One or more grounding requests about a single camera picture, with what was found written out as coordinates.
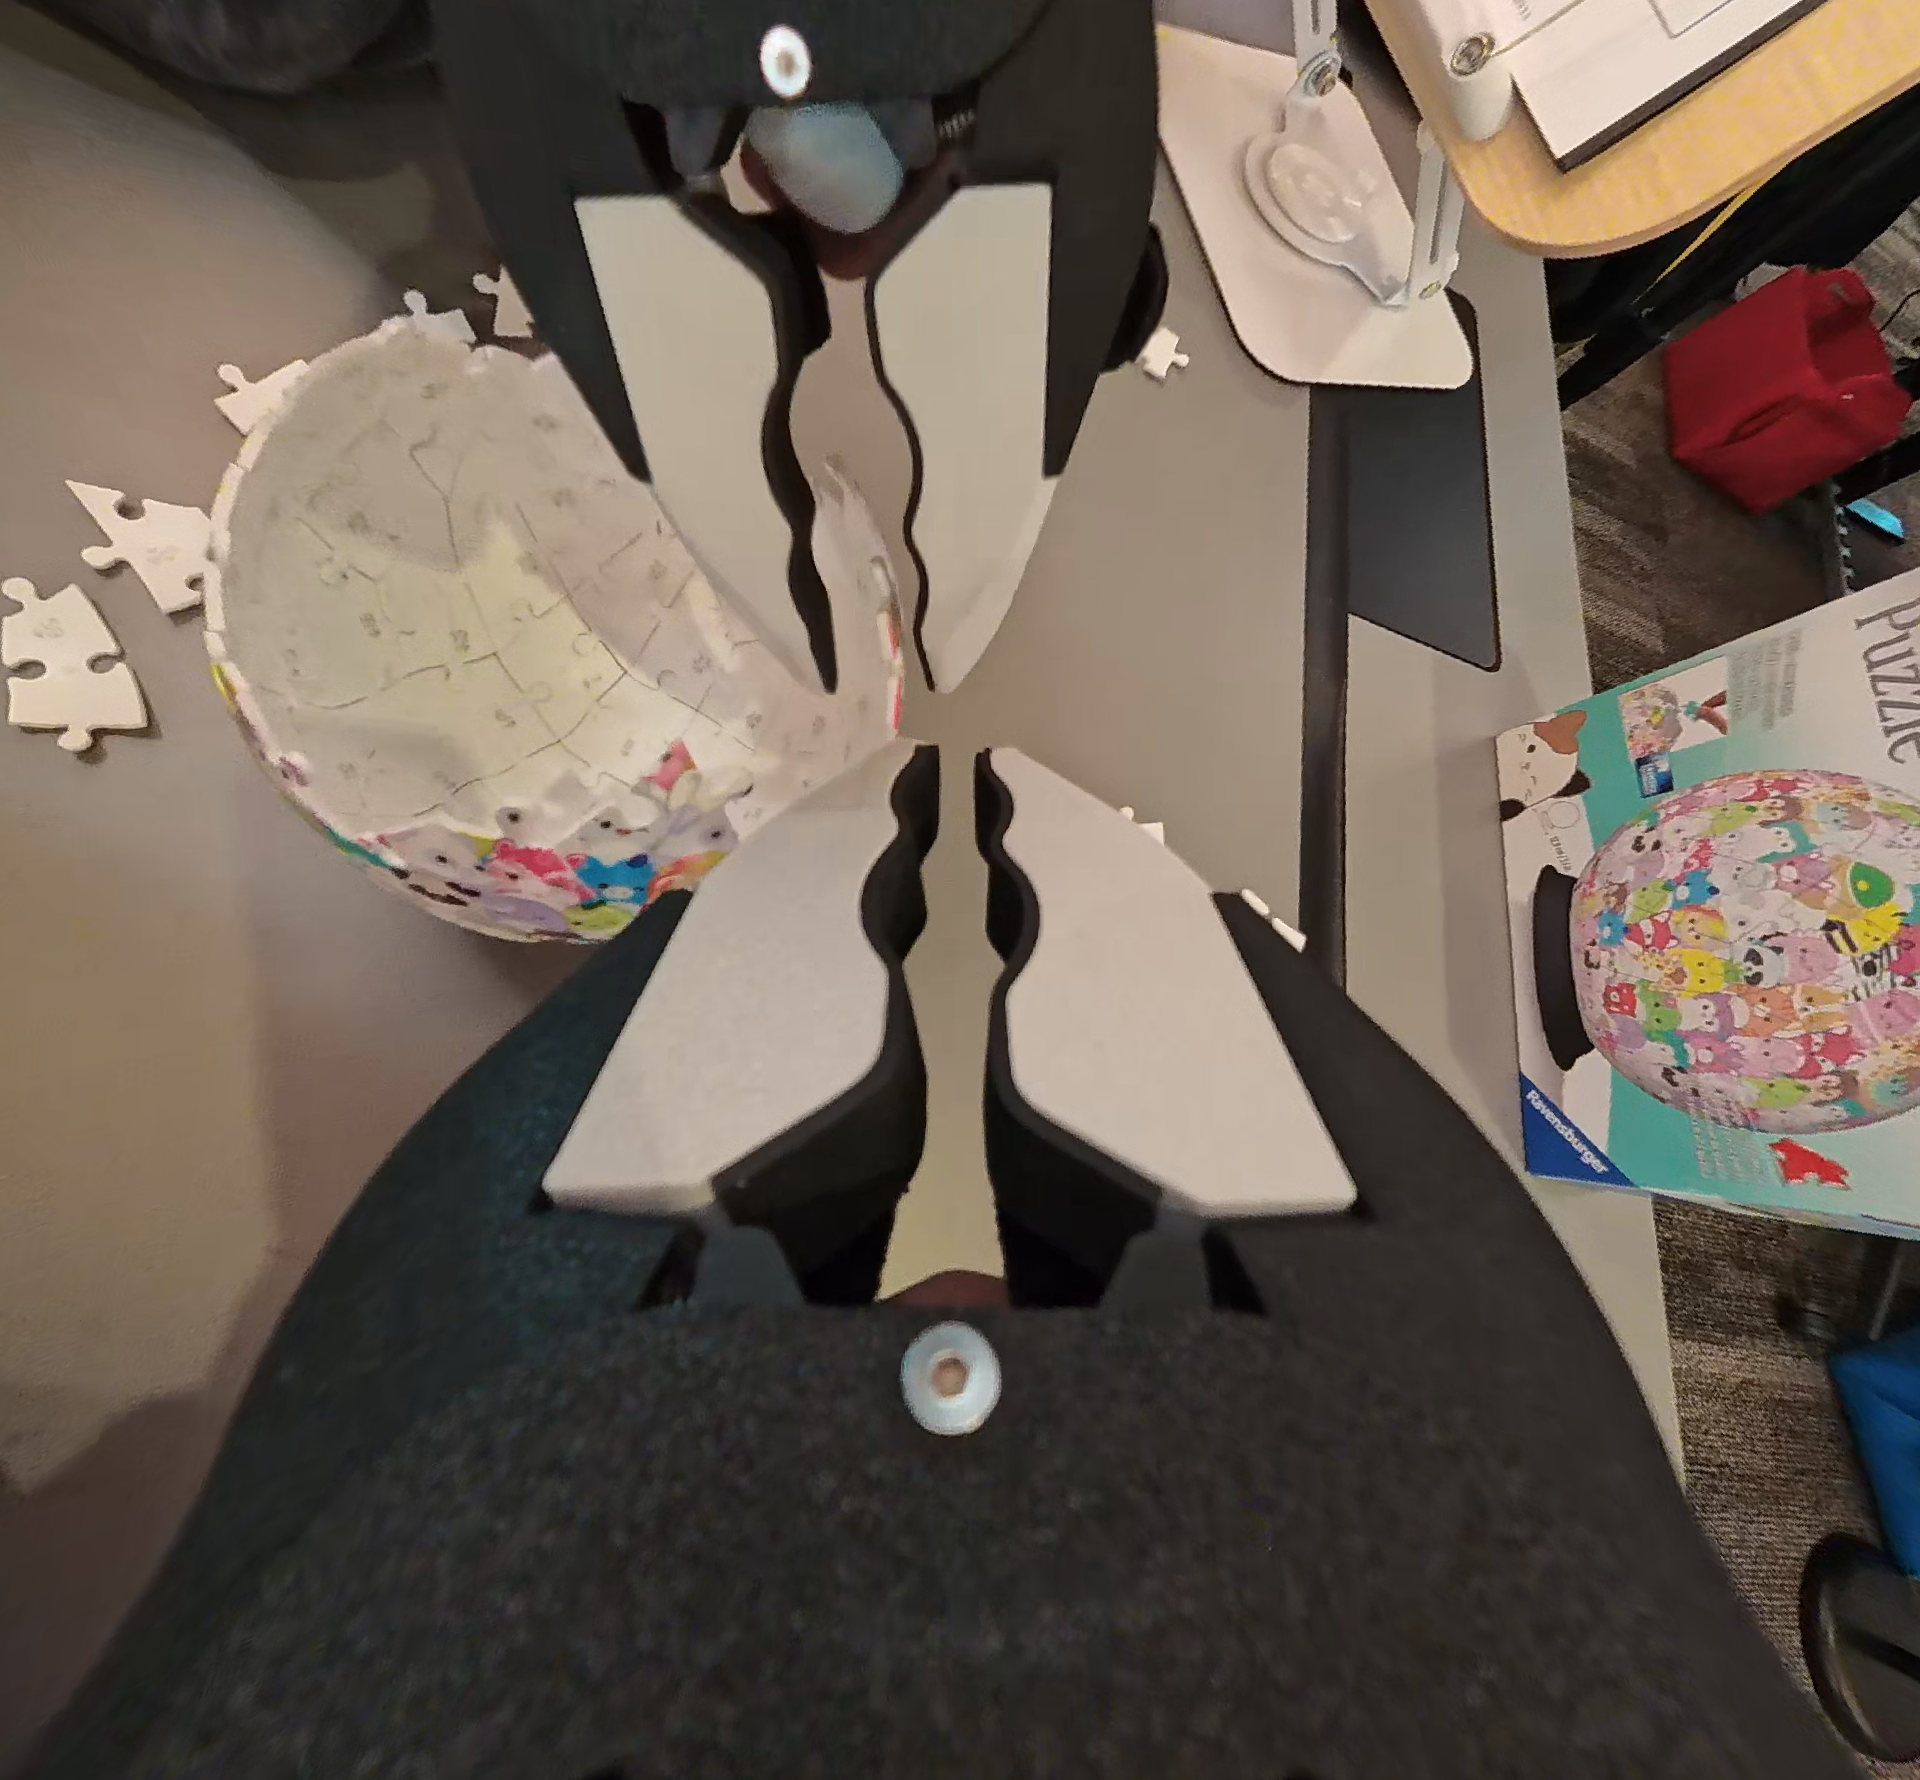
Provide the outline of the row of white puzzle pieces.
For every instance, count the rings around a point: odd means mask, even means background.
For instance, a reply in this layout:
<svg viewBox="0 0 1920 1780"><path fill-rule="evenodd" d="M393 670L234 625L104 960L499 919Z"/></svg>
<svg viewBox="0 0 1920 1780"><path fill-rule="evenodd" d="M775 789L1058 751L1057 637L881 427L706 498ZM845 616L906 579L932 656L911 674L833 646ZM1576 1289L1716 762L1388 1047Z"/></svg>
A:
<svg viewBox="0 0 1920 1780"><path fill-rule="evenodd" d="M505 266L477 273L472 290L487 298L492 337L531 337L531 315ZM434 312L418 290L402 295L402 316L472 347L468 316ZM295 357L274 373L251 378L226 361L217 373L226 385L213 404L243 446L263 438L270 418L292 401L313 371ZM81 559L95 573L130 570L157 612L175 623L182 616L209 614L208 581L213 568L213 521L206 506L130 496L89 482L69 482L96 532L99 543ZM24 577L4 579L4 719L28 734L50 737L64 753L87 758L102 737L139 737L152 730L152 709L128 655L104 614L83 584L41 590Z"/></svg>

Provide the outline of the light wooden board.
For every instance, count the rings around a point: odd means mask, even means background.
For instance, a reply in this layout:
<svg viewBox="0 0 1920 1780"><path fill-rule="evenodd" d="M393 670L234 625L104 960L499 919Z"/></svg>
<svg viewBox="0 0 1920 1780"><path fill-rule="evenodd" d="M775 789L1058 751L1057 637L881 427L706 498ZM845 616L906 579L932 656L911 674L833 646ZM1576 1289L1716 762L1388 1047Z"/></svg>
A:
<svg viewBox="0 0 1920 1780"><path fill-rule="evenodd" d="M1637 249L1750 194L1918 80L1918 0L1825 0L1616 147L1561 171L1525 111L1461 136L1406 0L1362 0L1479 217L1530 256Z"/></svg>

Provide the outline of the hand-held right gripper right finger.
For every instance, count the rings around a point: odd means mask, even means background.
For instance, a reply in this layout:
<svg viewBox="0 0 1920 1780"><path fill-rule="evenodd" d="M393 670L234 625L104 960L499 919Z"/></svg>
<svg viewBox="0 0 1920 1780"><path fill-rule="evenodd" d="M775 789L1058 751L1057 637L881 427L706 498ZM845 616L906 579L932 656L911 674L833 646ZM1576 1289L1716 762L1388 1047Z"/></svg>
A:
<svg viewBox="0 0 1920 1780"><path fill-rule="evenodd" d="M1298 960L1170 845L1013 747L975 758L1000 957L982 1143L1013 1303L1096 1307L1171 1232L1353 1216L1360 1190L1261 978Z"/></svg>

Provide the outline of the colourful puzzle box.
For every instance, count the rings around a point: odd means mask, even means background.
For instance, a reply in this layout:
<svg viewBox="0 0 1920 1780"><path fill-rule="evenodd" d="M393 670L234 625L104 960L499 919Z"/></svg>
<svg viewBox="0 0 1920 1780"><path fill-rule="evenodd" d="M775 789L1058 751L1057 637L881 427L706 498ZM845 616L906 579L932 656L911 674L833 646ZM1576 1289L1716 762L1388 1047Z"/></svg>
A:
<svg viewBox="0 0 1920 1780"><path fill-rule="evenodd" d="M1917 573L1493 760L1525 1169L1917 1240Z"/></svg>

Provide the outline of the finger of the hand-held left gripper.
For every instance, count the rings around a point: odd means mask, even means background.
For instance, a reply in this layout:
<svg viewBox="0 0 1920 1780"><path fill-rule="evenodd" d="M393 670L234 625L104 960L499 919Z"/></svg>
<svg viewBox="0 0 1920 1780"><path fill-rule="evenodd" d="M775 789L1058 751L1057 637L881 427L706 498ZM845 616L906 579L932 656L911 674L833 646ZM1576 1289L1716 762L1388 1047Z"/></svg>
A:
<svg viewBox="0 0 1920 1780"><path fill-rule="evenodd" d="M997 638L1058 481L1045 473L1047 182L962 188L870 287L883 385L915 450L917 646L953 693Z"/></svg>
<svg viewBox="0 0 1920 1780"><path fill-rule="evenodd" d="M833 693L817 500L792 439L800 367L829 338L798 232L723 188L575 207L642 481L737 622L805 690Z"/></svg>

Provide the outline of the black flat panel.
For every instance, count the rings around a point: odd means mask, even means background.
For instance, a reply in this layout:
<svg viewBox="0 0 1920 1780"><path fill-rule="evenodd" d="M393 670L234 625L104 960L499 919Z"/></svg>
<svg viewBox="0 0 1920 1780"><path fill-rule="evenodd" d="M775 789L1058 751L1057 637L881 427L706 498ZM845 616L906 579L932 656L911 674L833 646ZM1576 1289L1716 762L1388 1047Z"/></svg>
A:
<svg viewBox="0 0 1920 1780"><path fill-rule="evenodd" d="M1461 665L1501 661L1481 384L1337 387L1351 614Z"/></svg>

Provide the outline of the colourful puzzle ball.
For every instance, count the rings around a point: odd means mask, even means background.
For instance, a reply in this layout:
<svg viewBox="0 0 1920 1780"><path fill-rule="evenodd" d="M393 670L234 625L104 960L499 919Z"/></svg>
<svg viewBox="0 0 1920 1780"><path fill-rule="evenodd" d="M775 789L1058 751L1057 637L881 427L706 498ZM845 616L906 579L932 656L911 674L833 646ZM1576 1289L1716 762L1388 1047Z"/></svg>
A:
<svg viewBox="0 0 1920 1780"><path fill-rule="evenodd" d="M216 496L206 641L253 756L380 887L604 943L883 749L849 758L553 356L401 315L310 366Z"/></svg>

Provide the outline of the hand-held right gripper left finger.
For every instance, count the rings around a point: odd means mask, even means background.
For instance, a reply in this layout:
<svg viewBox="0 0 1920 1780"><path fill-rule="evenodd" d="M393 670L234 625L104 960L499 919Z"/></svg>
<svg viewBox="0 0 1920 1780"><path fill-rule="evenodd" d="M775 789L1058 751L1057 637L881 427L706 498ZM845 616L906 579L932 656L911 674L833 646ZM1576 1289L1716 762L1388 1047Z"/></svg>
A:
<svg viewBox="0 0 1920 1780"><path fill-rule="evenodd" d="M687 897L545 1175L563 1213L774 1240L812 1303L875 1303L925 1144L906 959L936 749L881 749Z"/></svg>

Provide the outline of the red cloth bag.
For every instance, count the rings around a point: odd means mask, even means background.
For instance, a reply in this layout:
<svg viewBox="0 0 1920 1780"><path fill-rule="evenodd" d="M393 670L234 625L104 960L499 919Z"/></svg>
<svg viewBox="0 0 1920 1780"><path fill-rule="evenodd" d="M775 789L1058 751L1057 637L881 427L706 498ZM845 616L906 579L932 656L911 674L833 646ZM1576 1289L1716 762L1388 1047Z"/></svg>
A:
<svg viewBox="0 0 1920 1780"><path fill-rule="evenodd" d="M1674 338L1669 454L1753 516L1894 446L1914 396L1854 269L1796 266Z"/></svg>

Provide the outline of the white desk stand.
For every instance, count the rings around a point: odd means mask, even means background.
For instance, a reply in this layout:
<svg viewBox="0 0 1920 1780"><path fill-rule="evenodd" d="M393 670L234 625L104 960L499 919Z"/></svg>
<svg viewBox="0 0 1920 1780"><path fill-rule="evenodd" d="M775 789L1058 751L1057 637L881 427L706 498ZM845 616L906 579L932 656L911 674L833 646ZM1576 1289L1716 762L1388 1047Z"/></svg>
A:
<svg viewBox="0 0 1920 1780"><path fill-rule="evenodd" d="M1291 15L1294 53L1159 28L1159 141L1235 337L1297 384L1461 391L1452 164L1419 119L1406 197L1344 80L1336 0Z"/></svg>

